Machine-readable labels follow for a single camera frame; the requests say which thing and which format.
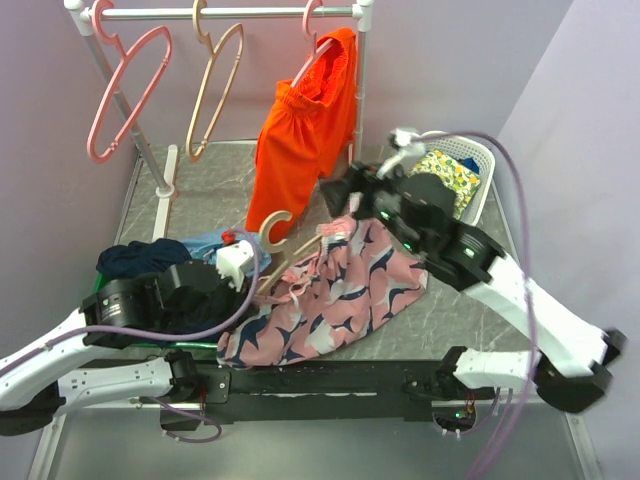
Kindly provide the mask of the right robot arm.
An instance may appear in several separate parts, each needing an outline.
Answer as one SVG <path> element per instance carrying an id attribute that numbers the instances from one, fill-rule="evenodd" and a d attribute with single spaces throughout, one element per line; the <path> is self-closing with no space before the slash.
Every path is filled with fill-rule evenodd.
<path id="1" fill-rule="evenodd" d="M 488 234 L 453 216 L 455 194 L 431 173 L 405 174 L 395 166 L 384 177 L 356 164 L 321 186 L 328 211 L 351 211 L 357 220 L 377 219 L 431 276 L 497 313 L 532 341 L 520 352 L 449 349 L 426 392 L 453 400 L 467 391 L 535 388 L 548 405 L 581 413 L 599 402 L 613 376 L 608 365 L 626 337 L 591 325 L 525 279 L 517 262 Z M 350 209 L 351 197 L 360 198 Z"/>

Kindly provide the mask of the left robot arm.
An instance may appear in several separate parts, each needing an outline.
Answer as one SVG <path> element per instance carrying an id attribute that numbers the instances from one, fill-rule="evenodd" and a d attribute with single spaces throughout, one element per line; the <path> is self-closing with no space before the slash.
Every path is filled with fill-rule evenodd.
<path id="1" fill-rule="evenodd" d="M 256 287 L 250 264 L 218 268 L 202 261 L 108 282 L 52 331 L 2 359 L 2 436 L 128 397 L 195 399 L 205 380 L 180 349 L 124 367 L 89 364 L 142 340 L 162 346 L 217 335 L 242 317 Z"/>

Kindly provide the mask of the pink patterned shorts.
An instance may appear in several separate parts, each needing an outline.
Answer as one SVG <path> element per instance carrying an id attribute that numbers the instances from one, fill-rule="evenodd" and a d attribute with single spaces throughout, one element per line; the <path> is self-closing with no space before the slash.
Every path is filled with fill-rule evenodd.
<path id="1" fill-rule="evenodd" d="M 253 299 L 256 312 L 217 342 L 222 366 L 285 366 L 332 353 L 383 327 L 426 291 L 428 273 L 377 219 L 343 215 L 318 248 Z"/>

